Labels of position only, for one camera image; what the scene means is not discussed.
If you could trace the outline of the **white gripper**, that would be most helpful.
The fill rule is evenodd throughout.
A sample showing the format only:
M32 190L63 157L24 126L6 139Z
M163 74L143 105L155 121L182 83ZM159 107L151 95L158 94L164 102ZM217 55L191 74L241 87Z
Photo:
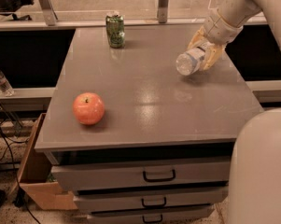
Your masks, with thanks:
M202 52L199 70L205 71L213 66L225 50L224 45L231 43L242 30L243 27L229 25L216 9L212 9L205 19L204 26L194 34L187 47L193 49L199 45L198 48Z

